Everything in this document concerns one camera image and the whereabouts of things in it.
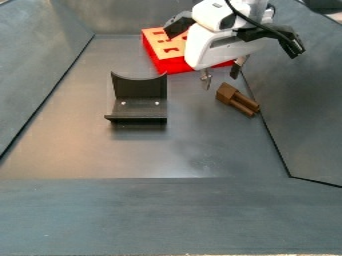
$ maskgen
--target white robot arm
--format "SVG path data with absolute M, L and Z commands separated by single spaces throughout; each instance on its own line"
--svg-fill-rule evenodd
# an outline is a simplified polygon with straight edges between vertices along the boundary
M 269 0 L 203 0 L 192 12 L 168 20 L 164 31 L 172 38 L 188 29 L 184 59 L 195 70 L 238 59 L 231 72 L 236 78 L 246 56 L 263 48 L 269 38 L 278 39 L 291 58 L 305 52 L 291 27 L 273 25 L 274 14 Z M 203 78 L 210 80 L 207 70 Z

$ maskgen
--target black bracket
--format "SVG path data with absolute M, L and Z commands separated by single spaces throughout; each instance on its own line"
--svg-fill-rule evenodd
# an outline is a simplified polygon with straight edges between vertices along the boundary
M 263 26 L 277 31 L 283 37 L 279 36 L 279 34 L 275 34 L 261 28 L 239 30 L 236 37 L 240 38 L 245 42 L 250 42 L 265 37 L 278 39 L 279 44 L 291 59 L 294 59 L 306 51 L 301 38 L 290 26 L 275 26 L 273 24 Z
M 111 122 L 167 122 L 167 74 L 151 79 L 130 79 L 111 72 L 115 91 Z

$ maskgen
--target gray metal floor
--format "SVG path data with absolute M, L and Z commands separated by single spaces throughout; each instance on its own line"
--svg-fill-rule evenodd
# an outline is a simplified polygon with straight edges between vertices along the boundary
M 168 77 L 168 124 L 114 127 L 110 71 L 155 75 L 138 36 L 98 36 L 0 163 L 0 255 L 341 253 L 341 189 L 290 179 L 259 116 L 215 100 L 228 68 Z
M 168 76 L 167 126 L 115 127 L 110 72 L 156 76 L 139 36 L 98 36 L 1 161 L 1 179 L 286 176 L 259 116 L 215 99 L 223 81 L 246 92 L 228 69 Z

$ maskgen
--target black cable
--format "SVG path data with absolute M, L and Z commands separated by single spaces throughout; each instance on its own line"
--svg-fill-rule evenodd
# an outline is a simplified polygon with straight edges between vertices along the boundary
M 251 23 L 254 26 L 257 26 L 258 28 L 271 32 L 273 34 L 275 34 L 281 39 L 283 39 L 289 44 L 291 44 L 293 46 L 297 46 L 294 44 L 294 42 L 282 34 L 279 33 L 277 30 L 266 27 L 265 25 L 262 25 L 259 22 L 254 21 L 253 19 L 250 19 L 245 14 L 242 14 L 235 7 L 232 6 L 232 4 L 230 3 L 230 0 L 224 0 L 226 4 L 228 5 L 230 9 L 232 10 L 234 14 L 236 16 L 239 16 L 242 19 L 245 19 L 249 23 Z

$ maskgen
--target red block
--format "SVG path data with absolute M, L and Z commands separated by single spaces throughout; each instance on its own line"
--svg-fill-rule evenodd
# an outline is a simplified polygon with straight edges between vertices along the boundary
M 168 39 L 163 27 L 142 29 L 142 40 L 159 74 L 194 71 L 184 60 L 187 31 Z M 212 67 L 231 66 L 232 64 L 231 60 Z

